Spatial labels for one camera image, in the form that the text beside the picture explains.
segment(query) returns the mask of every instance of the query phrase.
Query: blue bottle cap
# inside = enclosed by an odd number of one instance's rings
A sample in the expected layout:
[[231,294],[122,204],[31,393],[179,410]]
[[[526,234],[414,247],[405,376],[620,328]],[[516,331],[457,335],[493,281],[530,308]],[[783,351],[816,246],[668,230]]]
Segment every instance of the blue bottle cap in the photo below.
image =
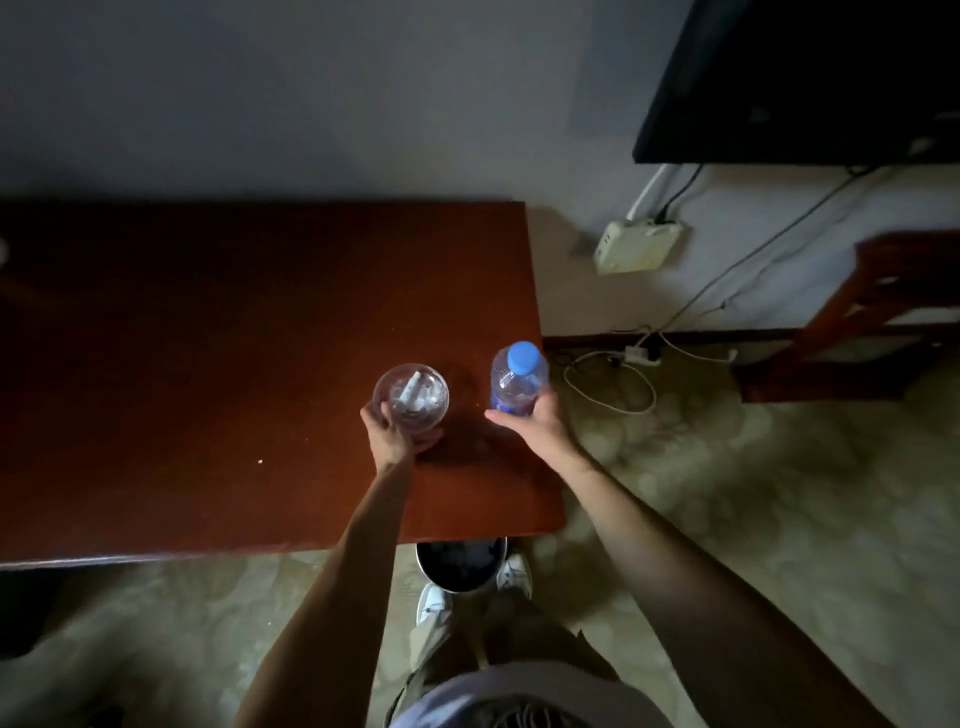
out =
[[507,366],[517,376],[527,376],[537,370],[540,350],[529,341],[518,341],[507,349]]

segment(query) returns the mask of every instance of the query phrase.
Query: forearm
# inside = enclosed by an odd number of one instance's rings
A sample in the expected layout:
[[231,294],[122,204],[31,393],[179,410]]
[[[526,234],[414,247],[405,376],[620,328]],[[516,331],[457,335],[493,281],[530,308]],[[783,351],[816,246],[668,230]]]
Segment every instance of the forearm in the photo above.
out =
[[379,473],[264,658],[235,726],[361,726],[387,617],[412,462]]
[[588,458],[555,468],[712,728],[889,725],[793,622]]

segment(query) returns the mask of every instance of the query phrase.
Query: black tv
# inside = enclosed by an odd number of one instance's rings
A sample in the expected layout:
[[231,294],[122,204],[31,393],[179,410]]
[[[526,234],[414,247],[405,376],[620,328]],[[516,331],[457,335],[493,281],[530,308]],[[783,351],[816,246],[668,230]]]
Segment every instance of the black tv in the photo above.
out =
[[960,161],[960,36],[932,0],[697,0],[643,163]]

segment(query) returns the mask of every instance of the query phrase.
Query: white sneaker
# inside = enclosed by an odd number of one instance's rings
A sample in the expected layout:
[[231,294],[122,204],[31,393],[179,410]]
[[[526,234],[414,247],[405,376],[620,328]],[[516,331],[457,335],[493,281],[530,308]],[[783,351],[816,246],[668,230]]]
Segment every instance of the white sneaker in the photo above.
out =
[[450,599],[446,592],[433,582],[428,582],[420,592],[420,602],[417,604],[417,624],[423,624],[429,618],[437,615],[442,617],[444,612],[450,611]]
[[530,576],[530,565],[522,553],[515,552],[507,557],[496,573],[497,589],[521,589],[529,599],[534,592],[534,582]]

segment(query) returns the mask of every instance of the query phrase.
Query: wall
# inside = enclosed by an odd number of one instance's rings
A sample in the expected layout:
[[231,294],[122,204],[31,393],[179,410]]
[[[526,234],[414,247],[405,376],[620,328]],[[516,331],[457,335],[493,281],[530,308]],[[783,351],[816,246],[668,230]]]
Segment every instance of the wall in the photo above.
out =
[[[694,233],[664,269],[593,274],[597,237],[654,171],[630,151],[688,6],[9,3],[0,194],[514,198],[530,209],[544,333],[660,324],[844,174],[708,169],[683,205]],[[851,190],[678,328],[801,324],[849,271],[853,242],[960,224],[958,179],[910,169],[862,199]],[[722,313],[698,315],[748,282]]]

